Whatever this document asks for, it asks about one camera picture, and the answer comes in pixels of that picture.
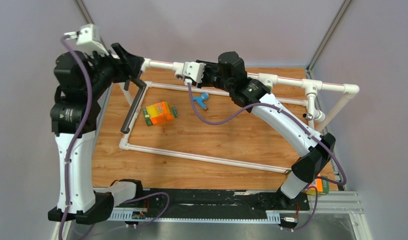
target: metal floor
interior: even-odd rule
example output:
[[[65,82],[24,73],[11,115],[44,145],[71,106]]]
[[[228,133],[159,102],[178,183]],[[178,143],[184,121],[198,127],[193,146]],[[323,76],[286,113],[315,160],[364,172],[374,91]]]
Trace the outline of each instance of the metal floor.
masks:
[[[300,222],[305,222],[309,214],[302,214]],[[307,228],[296,232],[280,230],[274,224],[247,223],[182,223],[154,222],[144,228],[122,228],[103,233],[123,226],[120,221],[98,223],[91,236],[94,240],[356,240],[353,226],[347,214],[316,214]],[[72,224],[67,240],[78,240],[79,233],[87,231],[89,226]]]

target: blue toy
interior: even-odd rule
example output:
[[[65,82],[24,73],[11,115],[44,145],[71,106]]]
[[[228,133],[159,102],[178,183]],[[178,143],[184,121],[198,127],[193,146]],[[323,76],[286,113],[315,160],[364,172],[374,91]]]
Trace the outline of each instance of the blue toy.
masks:
[[[206,110],[208,110],[208,108],[207,108],[207,106],[204,104],[204,101],[207,100],[208,97],[209,97],[208,93],[207,93],[207,92],[204,92],[203,94],[201,94],[201,96],[198,96],[198,97],[195,96],[195,97],[193,98],[193,100],[194,100],[195,102],[197,102],[197,103],[201,106],[201,108],[206,111]]]

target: wooden table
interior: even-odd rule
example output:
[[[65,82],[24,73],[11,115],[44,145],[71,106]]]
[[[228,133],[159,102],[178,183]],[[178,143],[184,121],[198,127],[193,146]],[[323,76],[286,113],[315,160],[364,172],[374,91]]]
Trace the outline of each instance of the wooden table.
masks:
[[[305,78],[302,68],[247,70],[251,73]],[[142,79],[155,83],[183,84],[174,78],[172,71],[162,69],[147,69]],[[137,88],[131,84],[133,96],[136,91]],[[305,99],[304,90],[293,86],[276,85],[273,93],[283,98]],[[223,125],[207,125],[195,116],[187,92],[158,88],[148,90],[142,107],[161,101],[175,106],[179,118],[147,126],[140,114],[129,139],[131,144],[287,168],[298,159],[292,146],[282,136],[246,111]],[[240,109],[225,96],[210,95],[205,103],[208,111],[198,109],[205,119],[212,122],[223,120]],[[285,106],[302,119],[305,112],[303,106]],[[120,87],[115,85],[92,159],[94,186],[104,187],[115,179],[129,178],[141,180],[146,188],[276,190],[286,179],[285,175],[276,172],[121,150],[118,147],[122,137],[120,128],[128,109]],[[334,179],[330,164],[322,174]],[[338,188],[331,184],[330,189]]]

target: yellow and orange box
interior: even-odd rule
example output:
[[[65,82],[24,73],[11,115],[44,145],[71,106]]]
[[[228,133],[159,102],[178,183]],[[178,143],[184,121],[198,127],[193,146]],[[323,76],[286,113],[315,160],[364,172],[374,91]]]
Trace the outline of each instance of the yellow and orange box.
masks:
[[[170,107],[166,101],[156,103],[151,106],[142,108],[145,122],[148,126],[163,123],[165,121],[173,120],[179,115],[175,107]]]
[[[317,191],[319,191],[319,196],[323,196],[329,193],[329,182],[323,179],[316,178],[310,186],[315,186]],[[305,191],[309,195],[315,195],[316,191],[314,188],[310,188]]]

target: robotic arm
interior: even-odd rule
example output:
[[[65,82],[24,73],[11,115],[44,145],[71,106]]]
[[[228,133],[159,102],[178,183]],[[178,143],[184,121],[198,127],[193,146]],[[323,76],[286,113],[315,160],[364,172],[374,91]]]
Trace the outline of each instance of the robotic arm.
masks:
[[[68,144],[84,117],[87,92],[84,76],[73,56],[69,53],[60,55],[54,69],[60,85],[55,92],[55,105],[50,115],[52,132],[55,133],[59,150],[61,184],[58,204],[48,212],[48,219],[60,222],[64,209],[68,207],[68,221],[76,220],[78,224],[89,225],[108,219],[115,206],[142,195],[141,182],[133,179],[123,179],[99,192],[94,191],[91,181],[91,158],[96,118],[101,110],[97,100],[112,83],[125,83],[125,90],[128,89],[130,81],[139,87],[121,129],[123,133],[128,133],[130,131],[128,125],[146,87],[146,84],[140,80],[140,75],[146,67],[150,67],[150,59],[132,55],[118,43],[111,45],[116,53],[114,57],[99,43],[99,29],[92,24],[83,26],[80,31],[66,33],[66,35],[71,39],[76,39],[78,48],[85,53],[75,52],[86,66],[91,79],[93,100],[87,123],[71,152],[70,162],[65,162],[64,156]],[[316,140],[333,150],[335,138],[329,133],[321,135],[309,128],[276,99],[269,88],[271,86],[247,77],[244,61],[236,52],[221,54],[217,63],[197,60],[175,64],[179,66],[175,70],[176,78],[183,80],[186,85],[194,85],[198,88],[215,87],[224,90],[240,107],[257,103],[266,104],[250,107],[247,111],[273,127],[300,155],[300,158],[292,165],[292,172],[287,180],[278,190],[280,205],[284,207],[292,205],[293,199],[314,181],[330,160],[329,154]],[[64,171],[66,164],[68,164],[68,173]],[[69,198],[71,199],[69,206],[66,206],[65,203],[66,182],[69,183]]]

